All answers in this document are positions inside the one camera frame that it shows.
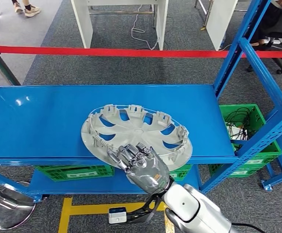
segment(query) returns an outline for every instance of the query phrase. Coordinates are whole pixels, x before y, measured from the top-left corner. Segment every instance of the white table leg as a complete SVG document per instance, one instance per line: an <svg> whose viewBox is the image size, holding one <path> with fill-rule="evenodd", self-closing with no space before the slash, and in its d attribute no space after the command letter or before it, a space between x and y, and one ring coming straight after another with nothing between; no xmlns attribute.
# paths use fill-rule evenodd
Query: white table leg
<svg viewBox="0 0 282 233"><path fill-rule="evenodd" d="M157 0L157 16L156 32L157 34L160 50L164 47L165 31L166 27L169 0Z"/></svg>
<svg viewBox="0 0 282 233"><path fill-rule="evenodd" d="M90 48L92 39L92 24L85 0L71 0L84 48Z"/></svg>

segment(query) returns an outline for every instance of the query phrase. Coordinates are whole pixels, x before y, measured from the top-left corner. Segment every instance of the gray carpet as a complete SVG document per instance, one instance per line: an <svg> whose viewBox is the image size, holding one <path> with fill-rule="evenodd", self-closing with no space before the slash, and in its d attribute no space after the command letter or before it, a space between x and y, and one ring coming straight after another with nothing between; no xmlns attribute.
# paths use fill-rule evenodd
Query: gray carpet
<svg viewBox="0 0 282 233"><path fill-rule="evenodd" d="M191 0L169 1L166 36L168 49L212 50L206 32L200 31L203 18L194 9ZM226 44L234 38L243 14L233 16L227 32ZM96 48L144 48L144 43L130 37L134 16L95 16L92 47ZM151 45L156 41L150 27L152 19L140 16L138 27L145 29ZM63 0L42 46L82 47L80 36L69 0ZM24 84L112 84L112 83L212 83L223 59L149 59L149 58L98 58L77 56L36 56ZM274 74L277 67L272 61L265 64ZM243 59L224 91L220 103L257 103L263 113L272 103L254 73L244 70L248 62ZM274 75L282 88L282 75ZM206 166L200 166L203 179L209 177ZM14 179L26 179L31 170L26 167L0 168L0 172ZM227 179L208 194L234 222L251 223L268 233L282 233L282 184L268 193L261 189L261 178L268 178L265 169L246 179ZM143 195L74 195L73 204L119 203L145 200ZM56 233L63 196L51 196L39 204L27 224L10 232ZM164 232L161 213L150 224L111 227L107 215L73 216L70 233L102 232ZM254 230L242 228L243 233Z"/></svg>

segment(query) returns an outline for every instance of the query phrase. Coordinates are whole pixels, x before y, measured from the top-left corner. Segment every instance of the small white device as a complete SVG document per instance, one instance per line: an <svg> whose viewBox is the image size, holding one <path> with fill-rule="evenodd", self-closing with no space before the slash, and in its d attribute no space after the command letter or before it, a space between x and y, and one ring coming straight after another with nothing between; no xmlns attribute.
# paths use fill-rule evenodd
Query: small white device
<svg viewBox="0 0 282 233"><path fill-rule="evenodd" d="M109 210L109 223L117 224L127 222L127 212L125 207L111 208Z"/></svg>

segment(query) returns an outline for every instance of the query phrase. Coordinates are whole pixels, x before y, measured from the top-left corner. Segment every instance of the black cable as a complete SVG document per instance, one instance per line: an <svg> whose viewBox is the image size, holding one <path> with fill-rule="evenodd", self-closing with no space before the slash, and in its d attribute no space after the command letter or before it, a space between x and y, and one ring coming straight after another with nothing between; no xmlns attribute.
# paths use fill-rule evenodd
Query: black cable
<svg viewBox="0 0 282 233"><path fill-rule="evenodd" d="M253 226L253 225L251 225L251 224L246 224L246 223L234 223L232 222L231 223L233 226L243 226L243 227L251 227L251 228L253 228L255 230L257 230L258 232L261 232L261 233L266 233L265 231L262 231L262 229L260 228L258 228L256 226Z"/></svg>

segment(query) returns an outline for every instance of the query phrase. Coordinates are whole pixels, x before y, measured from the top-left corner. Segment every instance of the robotic hand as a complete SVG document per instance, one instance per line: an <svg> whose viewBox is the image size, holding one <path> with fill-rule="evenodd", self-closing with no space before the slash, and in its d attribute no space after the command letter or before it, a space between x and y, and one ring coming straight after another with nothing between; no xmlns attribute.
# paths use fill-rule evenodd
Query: robotic hand
<svg viewBox="0 0 282 233"><path fill-rule="evenodd" d="M131 182L151 194L144 206L131 213L126 213L124 207L110 209L110 224L147 222L163 201L169 207L166 209L166 216L186 233L237 233L218 206L205 195L189 184L174 182L168 167L151 147L129 144L117 152L108 150L107 154ZM150 209L153 200L154 208Z"/></svg>

